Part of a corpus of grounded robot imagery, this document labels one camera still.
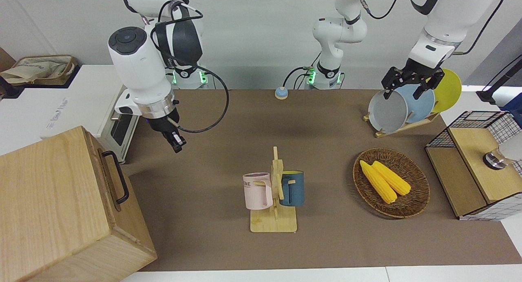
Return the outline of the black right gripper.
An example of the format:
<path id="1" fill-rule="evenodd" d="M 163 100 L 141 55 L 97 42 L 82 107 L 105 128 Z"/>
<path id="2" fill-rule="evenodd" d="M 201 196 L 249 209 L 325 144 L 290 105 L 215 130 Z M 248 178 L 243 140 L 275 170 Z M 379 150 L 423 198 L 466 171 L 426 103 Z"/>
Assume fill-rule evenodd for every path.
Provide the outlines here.
<path id="1" fill-rule="evenodd" d="M 179 122 L 179 113 L 173 110 L 168 116 L 157 119 L 146 119 L 152 130 L 162 133 L 164 139 L 172 147 L 175 153 L 179 153 L 186 144 L 186 140 L 179 134 L 179 130 L 168 119 Z"/>

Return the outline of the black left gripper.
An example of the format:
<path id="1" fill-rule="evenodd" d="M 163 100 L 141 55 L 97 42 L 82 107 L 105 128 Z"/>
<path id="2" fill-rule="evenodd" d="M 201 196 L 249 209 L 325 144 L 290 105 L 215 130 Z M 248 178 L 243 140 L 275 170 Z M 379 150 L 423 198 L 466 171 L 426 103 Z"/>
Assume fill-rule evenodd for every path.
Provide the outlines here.
<path id="1" fill-rule="evenodd" d="M 413 93 L 413 98 L 418 100 L 424 92 L 436 89 L 444 76 L 445 73 L 439 66 L 433 69 L 412 58 L 408 58 L 402 69 L 390 67 L 382 78 L 383 97 L 385 100 L 388 100 L 395 89 L 414 83 L 418 84 L 418 87 Z"/>

